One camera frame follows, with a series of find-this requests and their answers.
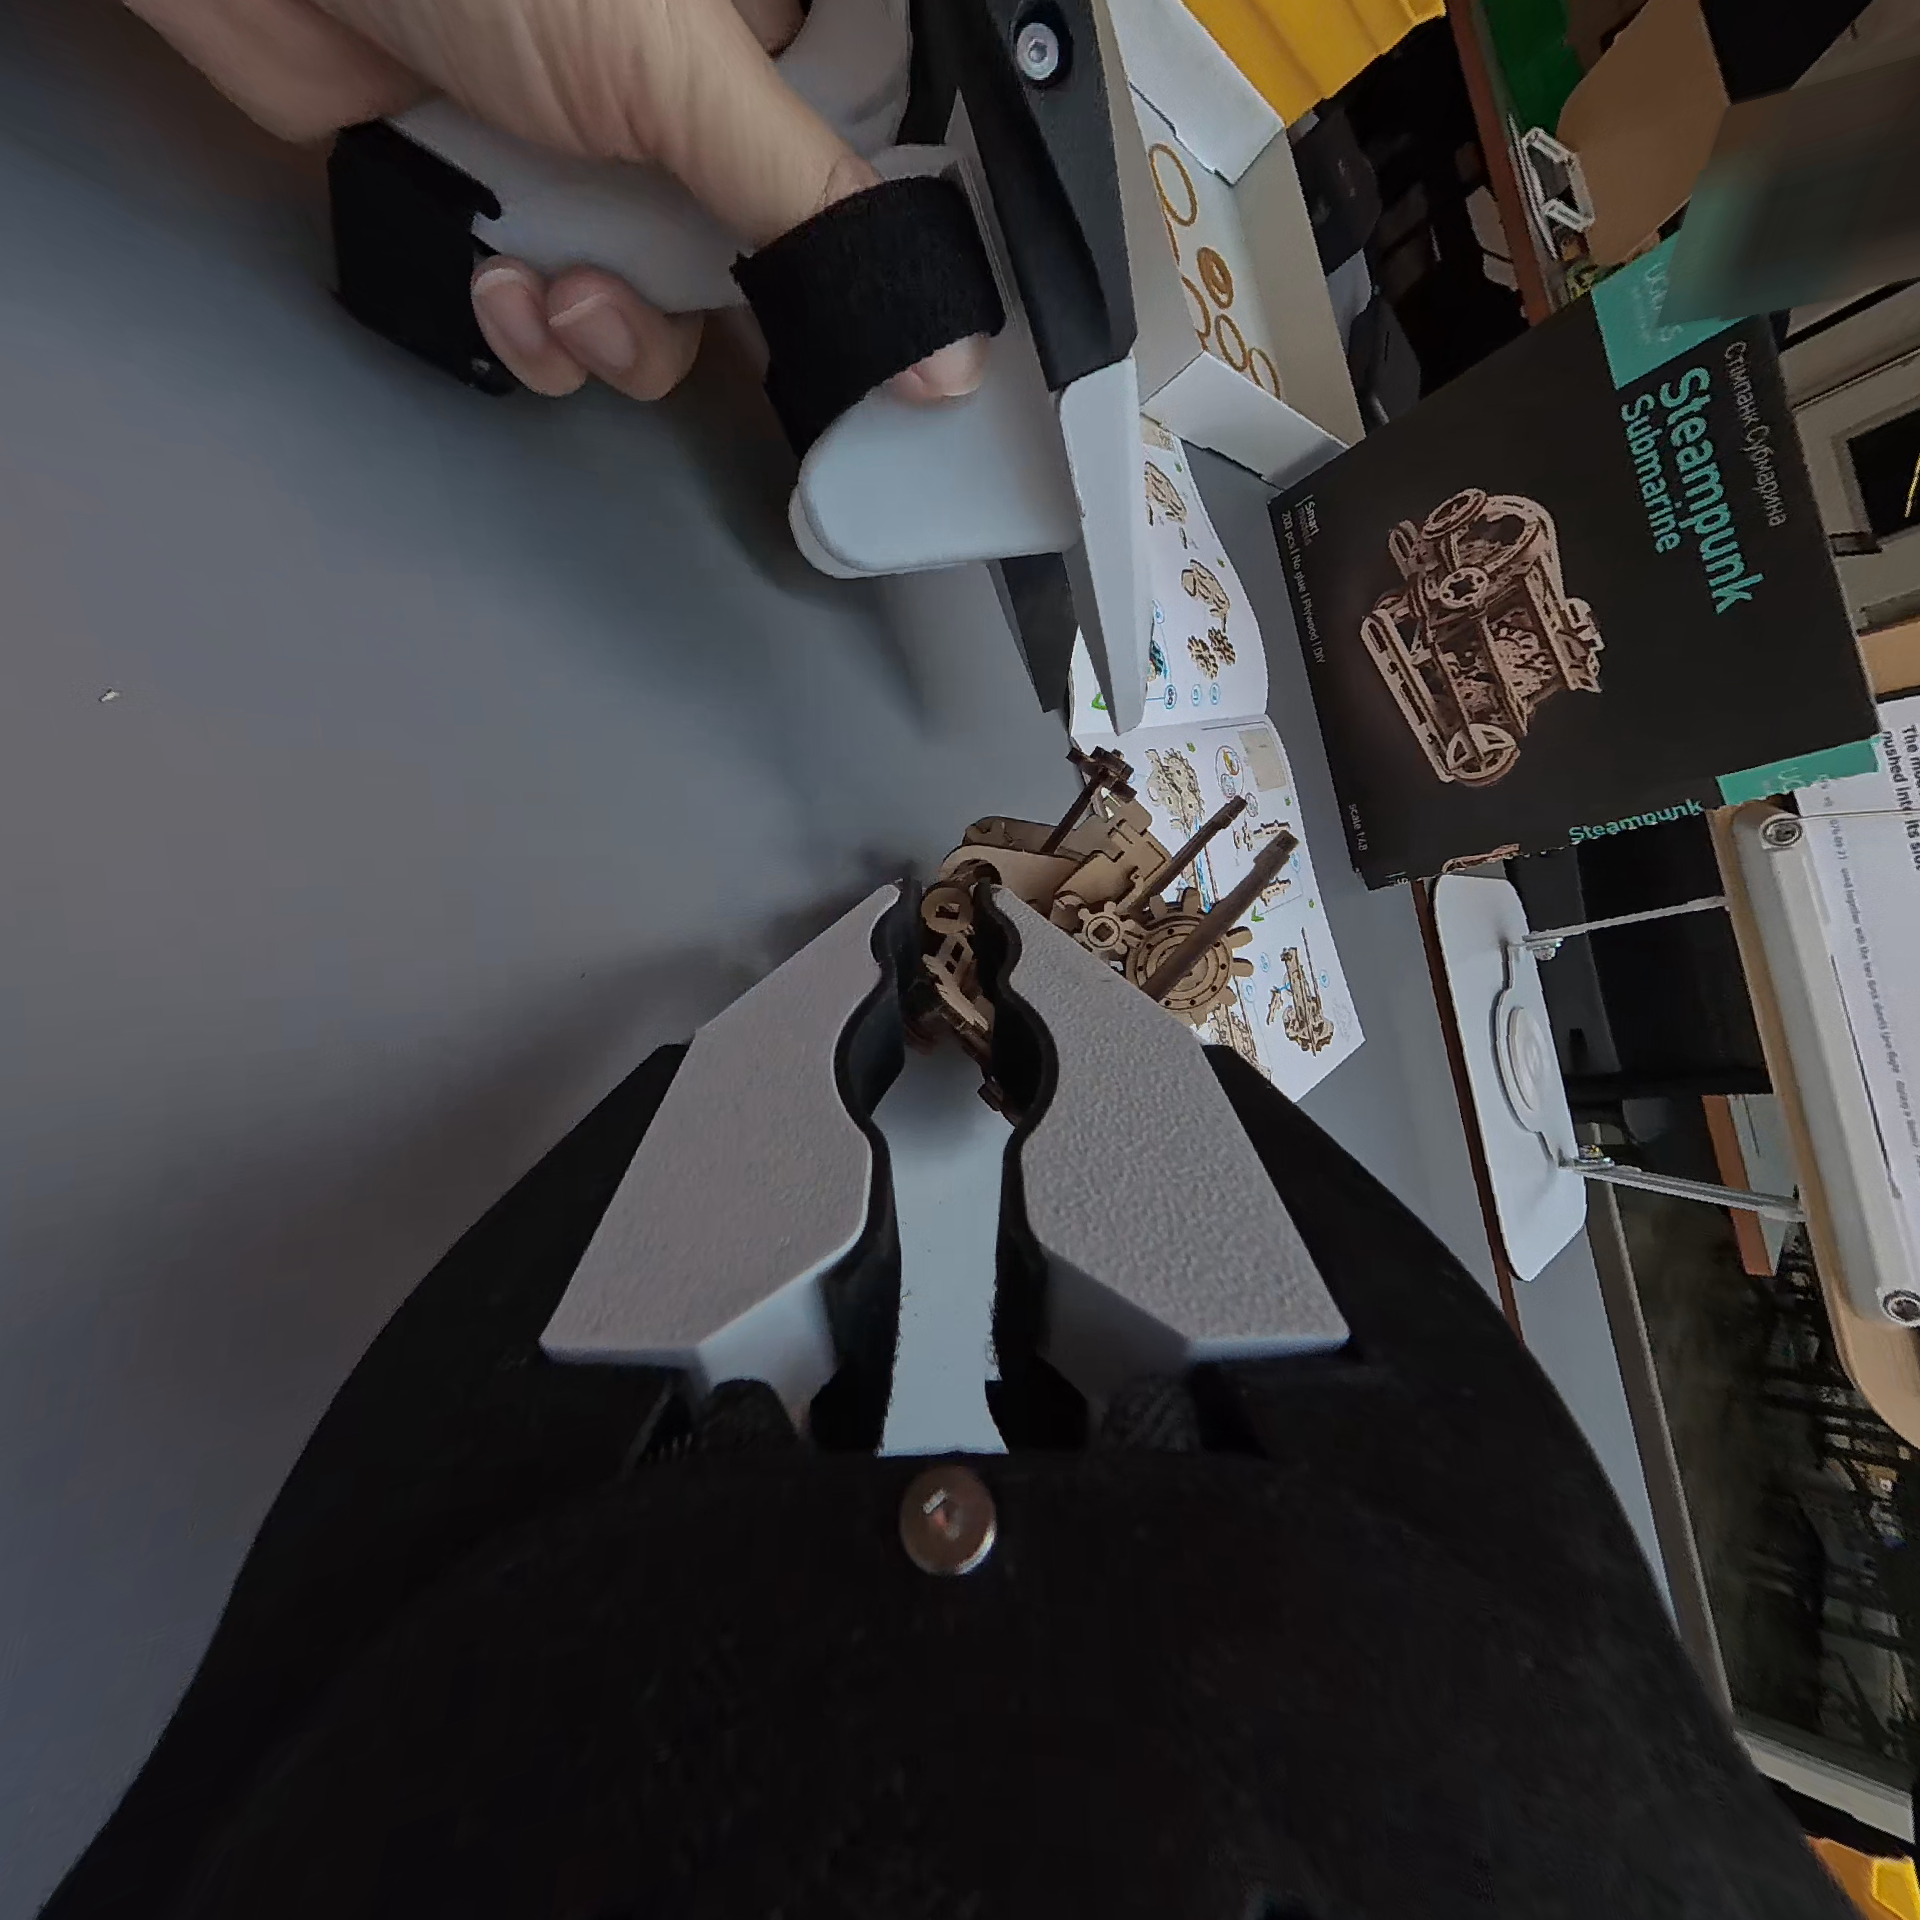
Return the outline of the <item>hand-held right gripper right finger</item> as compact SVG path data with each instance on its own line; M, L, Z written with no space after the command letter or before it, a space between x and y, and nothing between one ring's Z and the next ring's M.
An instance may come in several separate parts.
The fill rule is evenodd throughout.
M991 1413L1079 1449L1135 1384L1335 1354L1349 1324L1189 1028L976 885L1001 1156Z

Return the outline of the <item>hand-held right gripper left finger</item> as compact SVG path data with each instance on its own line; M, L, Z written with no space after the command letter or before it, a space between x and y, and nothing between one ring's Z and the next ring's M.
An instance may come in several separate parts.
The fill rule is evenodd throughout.
M673 1057L546 1358L664 1368L697 1400L759 1380L821 1446L880 1449L901 1241L874 1117L906 1062L920 907L882 885Z

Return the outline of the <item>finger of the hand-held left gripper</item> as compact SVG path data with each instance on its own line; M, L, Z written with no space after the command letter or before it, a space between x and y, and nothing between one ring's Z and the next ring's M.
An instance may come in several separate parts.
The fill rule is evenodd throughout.
M1064 480L1031 550L997 562L1027 677L1045 712L1065 712L1082 640L1111 728L1145 718L1155 600L1145 556L1145 483L1136 360L1077 377L1051 395L1042 451Z

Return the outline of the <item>wooden gear mechanism model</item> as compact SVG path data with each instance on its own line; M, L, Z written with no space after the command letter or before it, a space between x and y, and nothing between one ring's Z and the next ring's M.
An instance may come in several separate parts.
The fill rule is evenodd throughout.
M1082 789L1058 824L972 824L921 896L921 960L904 989L906 1041L920 1051L959 1045L980 1069L980 1097L997 1113L1005 1104L993 1067L995 1008L976 953L979 889L1003 889L1162 1010L1200 1026L1255 971L1242 957L1252 939L1242 922L1301 850L1301 838L1281 830L1237 888L1202 907L1197 889L1178 880L1242 821L1249 798L1225 801L1178 849L1165 849L1124 757L1073 748L1067 758Z

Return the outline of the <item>grey desk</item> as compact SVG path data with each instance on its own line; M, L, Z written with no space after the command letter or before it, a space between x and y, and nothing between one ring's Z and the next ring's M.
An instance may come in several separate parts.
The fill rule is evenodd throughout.
M325 169L5 4L5 1916L396 1304L645 1054L1073 793L980 569L831 584L759 382L497 401Z

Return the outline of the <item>person's left hand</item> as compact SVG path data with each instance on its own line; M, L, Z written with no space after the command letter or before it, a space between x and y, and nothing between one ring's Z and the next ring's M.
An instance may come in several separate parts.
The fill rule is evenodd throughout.
M247 120L311 147L448 98L507 137L586 160L657 163L748 249L880 184L777 75L800 4L732 2L129 2ZM704 320L624 280L545 280L491 257L471 312L529 390L591 380L634 401L684 382Z

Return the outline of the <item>white assembly instruction booklet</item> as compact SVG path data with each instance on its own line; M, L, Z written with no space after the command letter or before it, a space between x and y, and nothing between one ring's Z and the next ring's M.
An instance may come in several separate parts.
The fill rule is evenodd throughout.
M1141 419L1141 444L1153 613L1143 723L1116 730L1079 640L1071 734L1082 750L1129 761L1151 835L1165 852L1187 849L1231 803L1243 808L1151 893L1155 931L1128 955L1128 973L1151 979L1267 850L1292 838L1293 850L1264 877L1235 934L1194 962L1168 1008L1200 1041L1235 1050L1301 1097L1363 1045L1360 1017L1313 870L1298 784L1264 712L1257 616L1200 497L1189 448L1153 417Z

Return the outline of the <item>white cardboard box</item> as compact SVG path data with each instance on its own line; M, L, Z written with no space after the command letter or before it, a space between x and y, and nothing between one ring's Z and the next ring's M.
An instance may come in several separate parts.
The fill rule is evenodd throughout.
M1284 123L1185 4L1099 32L1143 413L1283 489L1363 434Z

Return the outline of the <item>yellow plastic bin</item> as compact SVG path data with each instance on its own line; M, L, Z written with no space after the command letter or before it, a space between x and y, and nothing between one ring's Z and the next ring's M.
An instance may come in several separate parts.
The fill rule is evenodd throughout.
M1185 2L1283 123L1338 97L1445 2Z

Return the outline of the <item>black model kit box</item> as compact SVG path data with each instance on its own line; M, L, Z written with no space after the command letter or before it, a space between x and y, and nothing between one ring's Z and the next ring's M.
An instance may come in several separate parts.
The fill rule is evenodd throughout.
M1272 508L1375 889L1871 763L1775 329L1661 325L1665 281L1645 257Z

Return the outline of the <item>brown cardboard box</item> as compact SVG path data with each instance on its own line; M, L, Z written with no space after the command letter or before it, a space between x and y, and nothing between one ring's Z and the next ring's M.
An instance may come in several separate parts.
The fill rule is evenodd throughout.
M1649 2L1576 86L1557 137L1587 180L1600 265L1655 243L1690 202L1729 106L1698 2Z

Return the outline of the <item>printed paper sheet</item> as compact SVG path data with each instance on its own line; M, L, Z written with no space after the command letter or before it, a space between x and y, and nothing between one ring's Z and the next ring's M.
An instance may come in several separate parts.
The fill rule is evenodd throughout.
M1919 698L1880 708L1864 773L1796 795L1889 1174L1919 1204Z

